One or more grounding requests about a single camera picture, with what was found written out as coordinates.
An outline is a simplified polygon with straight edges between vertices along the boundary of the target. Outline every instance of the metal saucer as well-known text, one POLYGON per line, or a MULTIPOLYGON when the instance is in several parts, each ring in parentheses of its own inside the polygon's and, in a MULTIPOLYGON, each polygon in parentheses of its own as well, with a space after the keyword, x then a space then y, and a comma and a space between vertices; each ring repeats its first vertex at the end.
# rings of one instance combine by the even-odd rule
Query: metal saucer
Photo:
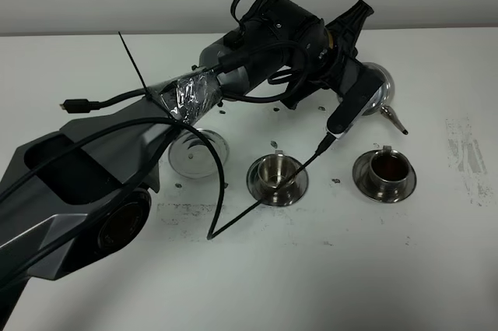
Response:
POLYGON ((260 157, 249 167, 249 171, 247 172, 246 177, 247 189, 256 200, 263 198, 263 201, 261 203, 264 205, 292 205, 299 201, 306 193, 306 190, 308 188, 308 173, 306 172, 306 170, 301 171, 290 185, 284 186, 277 192, 273 192, 271 188, 265 186, 265 183, 261 181, 261 177, 258 172, 261 162, 271 156, 285 157, 285 160, 292 161, 293 166, 296 170, 301 166, 301 163, 298 160, 290 156, 285 156, 281 151, 277 151, 276 154, 269 154, 260 157))
MULTIPOLYGON (((211 130, 199 129, 211 142, 222 164, 225 164, 229 148, 225 139, 211 130)), ((179 175, 190 179, 199 179, 217 171, 215 161, 204 143, 190 132, 183 132, 171 143, 168 151, 171 167, 179 175)))
POLYGON ((356 187, 369 199, 378 202, 394 203, 409 197, 415 191, 417 177, 415 169, 401 153, 385 146, 382 150, 371 150, 362 154, 352 167, 352 179, 356 187), (372 159, 383 153, 403 160, 406 174, 400 179, 386 180, 378 176, 372 168, 372 159))

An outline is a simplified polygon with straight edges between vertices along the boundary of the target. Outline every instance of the stainless steel cup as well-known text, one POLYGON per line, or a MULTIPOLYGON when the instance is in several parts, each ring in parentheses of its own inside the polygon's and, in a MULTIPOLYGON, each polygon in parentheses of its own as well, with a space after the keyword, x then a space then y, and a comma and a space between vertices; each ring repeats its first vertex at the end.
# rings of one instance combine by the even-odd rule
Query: stainless steel cup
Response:
MULTIPOLYGON (((296 161, 285 156, 281 151, 263 157, 258 165, 258 178, 263 192, 274 192, 282 181, 289 179, 297 170, 296 161)), ((291 179, 280 191, 294 183, 291 179)))
POLYGON ((408 158, 390 146, 358 157, 352 177, 358 189, 378 202, 399 202, 416 187, 416 174, 408 158))

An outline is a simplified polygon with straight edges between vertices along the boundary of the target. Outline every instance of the silver tape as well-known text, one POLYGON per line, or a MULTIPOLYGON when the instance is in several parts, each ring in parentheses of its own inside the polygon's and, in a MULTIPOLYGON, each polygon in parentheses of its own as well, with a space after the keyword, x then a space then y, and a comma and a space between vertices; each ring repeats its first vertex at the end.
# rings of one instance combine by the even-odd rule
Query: silver tape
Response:
POLYGON ((171 115, 193 125, 222 99, 218 79, 212 71, 192 72, 154 86, 171 115))

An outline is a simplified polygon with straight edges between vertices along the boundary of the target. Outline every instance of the black wire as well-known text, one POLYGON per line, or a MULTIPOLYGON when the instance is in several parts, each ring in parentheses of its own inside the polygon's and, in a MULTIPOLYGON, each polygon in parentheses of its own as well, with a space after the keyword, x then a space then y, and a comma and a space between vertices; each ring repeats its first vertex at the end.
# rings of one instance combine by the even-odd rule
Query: black wire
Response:
MULTIPOLYGON (((282 187, 284 187, 287 183, 289 183, 291 180, 293 180, 301 171, 303 171, 306 168, 306 166, 308 166, 313 161, 315 161, 317 159, 317 157, 320 156, 320 154, 321 153, 316 152, 313 156, 311 156, 311 158, 308 161, 306 161, 304 164, 302 164, 296 171, 294 171, 294 173, 290 177, 288 177, 285 181, 280 182, 279 185, 275 188, 275 191, 277 192, 282 187)), ((264 200, 264 198, 259 199, 257 202, 255 202, 254 204, 249 206, 241 214, 239 214, 238 216, 233 218, 230 222, 223 225, 220 229, 218 229, 218 231, 214 231, 216 228, 216 224, 218 223, 218 218, 219 218, 219 213, 215 213, 215 216, 213 217, 212 222, 211 222, 211 227, 209 228, 208 240, 215 238, 216 236, 218 236, 219 234, 224 232, 228 227, 233 226, 236 222, 241 220, 246 214, 248 214, 250 211, 256 209, 257 206, 261 205, 263 200, 264 200)))
POLYGON ((142 78, 142 74, 140 74, 140 70, 137 66, 137 64, 135 64, 135 60, 133 59, 133 56, 132 54, 130 53, 130 51, 128 50, 128 46, 126 45, 125 43, 125 39, 123 39, 123 37, 121 36, 121 31, 118 31, 117 32, 119 34, 119 37, 121 38, 121 41, 123 42, 123 45, 124 45, 124 49, 126 49, 126 53, 128 53, 128 57, 130 58, 130 61, 132 62, 133 64, 133 67, 135 68, 135 71, 137 72, 137 74, 139 75, 139 78, 140 78, 140 82, 142 82, 142 86, 143 86, 143 89, 145 91, 145 94, 147 97, 151 98, 152 97, 152 94, 149 92, 149 90, 147 90, 147 86, 146 86, 146 82, 143 80, 142 78))
POLYGON ((294 48, 303 55, 303 70, 300 73, 300 78, 292 89, 270 97, 251 97, 230 92, 223 93, 223 97, 235 101, 244 101, 246 103, 267 104, 286 99, 287 97, 293 95, 303 85, 303 83, 306 81, 306 78, 308 77, 309 56, 306 52, 306 49, 302 45, 291 40, 279 40, 275 43, 264 44, 259 47, 253 48, 252 50, 249 50, 248 53, 249 55, 255 55, 263 51, 270 51, 272 49, 280 48, 294 48))
MULTIPOLYGON (((218 169, 218 176, 219 176, 219 194, 218 194, 218 202, 216 204, 216 208, 218 210, 221 209, 221 206, 223 204, 223 199, 225 197, 225 174, 223 172, 223 165, 221 163, 221 160, 219 159, 218 153, 212 146, 212 144, 209 142, 209 140, 197 129, 194 127, 187 125, 183 122, 176 121, 173 119, 169 118, 162 118, 162 117, 151 117, 151 118, 137 118, 133 119, 130 121, 122 122, 117 125, 113 125, 107 129, 101 130, 99 132, 95 132, 94 134, 86 137, 85 139, 79 140, 78 142, 72 144, 71 146, 67 147, 65 150, 60 152, 58 155, 43 161, 39 165, 37 165, 34 169, 23 175, 20 179, 18 179, 13 185, 11 185, 9 188, 7 188, 1 195, 0 195, 0 202, 3 202, 7 197, 9 197, 13 192, 15 192, 19 187, 24 185, 27 181, 29 181, 34 175, 38 174, 41 170, 43 170, 46 166, 49 166, 50 164, 53 164, 55 161, 60 160, 63 156, 71 153, 73 150, 77 150, 78 148, 81 148, 89 143, 91 143, 94 140, 97 140, 105 135, 111 134, 112 132, 116 132, 118 130, 131 127, 134 125, 144 125, 144 124, 163 124, 163 125, 172 125, 172 126, 177 126, 182 129, 185 129, 195 136, 197 136, 203 143, 204 145, 208 148, 208 151, 211 153, 213 156, 213 159, 216 163, 216 167, 218 169)), ((83 232, 85 229, 89 228, 92 226, 92 224, 95 224, 98 222, 102 217, 104 217, 107 213, 109 213, 113 208, 114 205, 118 202, 121 202, 125 197, 133 191, 143 180, 143 178, 152 170, 154 166, 156 166, 157 162, 159 161, 161 155, 163 154, 164 150, 168 147, 170 144, 169 140, 164 140, 161 142, 160 146, 158 147, 158 150, 153 154, 153 157, 151 157, 151 160, 142 168, 140 169, 127 183, 127 185, 116 195, 116 197, 111 200, 111 202, 98 210, 95 214, 92 214, 87 220, 85 220, 83 223, 81 223, 79 226, 75 227, 74 229, 71 229, 67 233, 61 235, 57 239, 54 239, 47 245, 45 245, 43 248, 41 248, 37 253, 33 254, 31 257, 29 257, 24 263, 20 264, 17 266, 15 269, 11 270, 8 274, 3 276, 3 278, 0 279, 0 290, 5 287, 6 285, 9 284, 11 280, 14 280, 17 278, 19 275, 22 275, 25 273, 32 265, 36 264, 40 260, 42 260, 44 257, 47 255, 51 254, 55 249, 60 248, 62 245, 67 243, 68 241, 72 240, 73 238, 77 237, 81 232, 83 232)))
POLYGON ((237 6, 239 5, 239 2, 240 0, 233 0, 232 1, 232 5, 230 6, 230 14, 232 15, 233 19, 235 19, 237 21, 237 23, 239 24, 239 36, 242 37, 245 33, 245 24, 244 24, 244 21, 246 18, 251 18, 268 0, 261 0, 261 2, 259 3, 258 7, 257 8, 253 8, 251 6, 251 8, 249 9, 249 12, 247 12, 246 14, 244 14, 242 16, 242 18, 238 19, 237 18, 237 15, 236 15, 236 10, 237 10, 237 6))
POLYGON ((115 105, 115 104, 121 103, 122 101, 125 101, 127 99, 131 99, 132 97, 137 97, 137 96, 141 96, 144 94, 146 94, 146 90, 144 90, 143 88, 139 88, 137 90, 121 93, 117 96, 112 97, 109 100, 95 101, 94 104, 97 105, 99 109, 101 109, 103 107, 110 107, 111 105, 115 105))

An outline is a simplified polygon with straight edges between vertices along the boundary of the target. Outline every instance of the white tabletop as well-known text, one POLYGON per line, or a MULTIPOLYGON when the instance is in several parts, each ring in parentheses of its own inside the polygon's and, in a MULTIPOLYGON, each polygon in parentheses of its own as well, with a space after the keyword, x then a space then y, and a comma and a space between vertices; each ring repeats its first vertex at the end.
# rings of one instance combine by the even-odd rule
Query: white tabletop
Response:
MULTIPOLYGON (((218 37, 126 39, 146 81, 158 83, 190 70, 218 37)), ((217 177, 182 178, 164 156, 142 233, 61 280, 31 280, 5 329, 497 329, 498 29, 371 30, 358 48, 392 74, 408 136, 380 115, 360 119, 309 167, 301 201, 260 207, 214 241, 205 236, 217 177), (354 160, 383 145, 418 176, 395 205, 370 201, 352 181, 354 160)), ((72 118, 58 107, 65 98, 139 87, 117 35, 0 38, 0 78, 1 169, 17 146, 72 118)), ((220 223, 253 202, 246 172, 274 151, 270 142, 305 161, 336 105, 330 91, 295 111, 228 103, 197 124, 230 145, 220 223)))

